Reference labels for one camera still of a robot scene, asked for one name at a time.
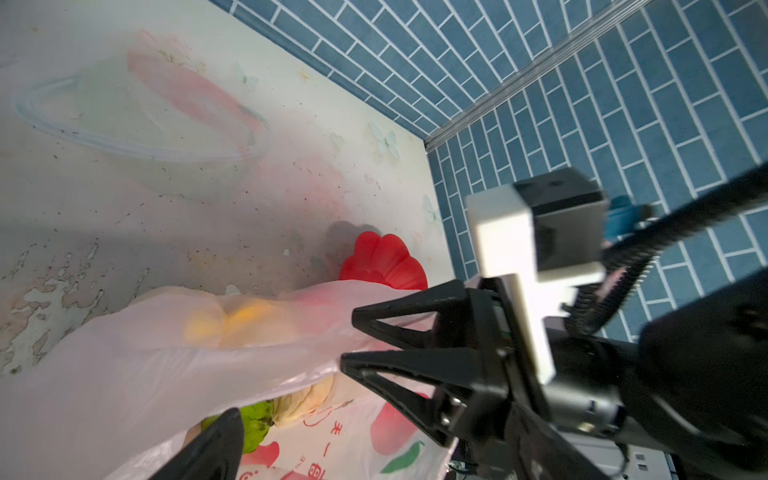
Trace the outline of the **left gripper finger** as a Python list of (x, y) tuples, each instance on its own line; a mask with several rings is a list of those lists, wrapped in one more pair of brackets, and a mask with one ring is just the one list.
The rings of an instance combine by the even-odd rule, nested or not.
[(223, 412), (150, 480), (234, 480), (245, 433), (240, 410)]

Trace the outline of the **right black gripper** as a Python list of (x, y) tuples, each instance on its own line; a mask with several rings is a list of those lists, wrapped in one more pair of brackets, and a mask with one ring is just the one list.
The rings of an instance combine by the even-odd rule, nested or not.
[(500, 282), (459, 280), (358, 307), (352, 326), (399, 351), (345, 353), (341, 372), (483, 479), (623, 479), (632, 428), (618, 381), (629, 343), (547, 332), (556, 374), (542, 384)]

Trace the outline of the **red flower-shaped plate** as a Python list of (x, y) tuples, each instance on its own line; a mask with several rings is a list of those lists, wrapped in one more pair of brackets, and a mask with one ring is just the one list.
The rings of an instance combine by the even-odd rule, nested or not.
[(359, 280), (397, 290), (426, 290), (422, 265), (398, 236), (373, 231), (360, 234), (353, 254), (341, 266), (340, 280)]

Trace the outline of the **pink plastic bag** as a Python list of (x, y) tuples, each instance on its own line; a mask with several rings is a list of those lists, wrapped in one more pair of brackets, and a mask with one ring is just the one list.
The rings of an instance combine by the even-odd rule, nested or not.
[(273, 426), (242, 460), (242, 479), (440, 479), (452, 455), (386, 401), (343, 376), (343, 353), (379, 342), (354, 309), (400, 292), (364, 281), (319, 284), (271, 300), (294, 311), (289, 343), (223, 350), (187, 343), (195, 314), (248, 298), (163, 287), (63, 338), (38, 364), (1, 381), (5, 479), (147, 479), (230, 408), (273, 400), (333, 375), (326, 402)]

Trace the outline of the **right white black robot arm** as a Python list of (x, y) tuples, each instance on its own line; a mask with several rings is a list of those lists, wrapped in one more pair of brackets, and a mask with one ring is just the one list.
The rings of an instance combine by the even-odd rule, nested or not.
[(499, 279), (458, 280), (357, 308), (387, 344), (341, 371), (435, 443), (464, 444), (489, 479), (598, 479), (569, 433), (670, 452), (706, 476), (767, 475), (767, 275), (758, 272), (648, 323), (637, 343), (545, 338), (541, 384)]

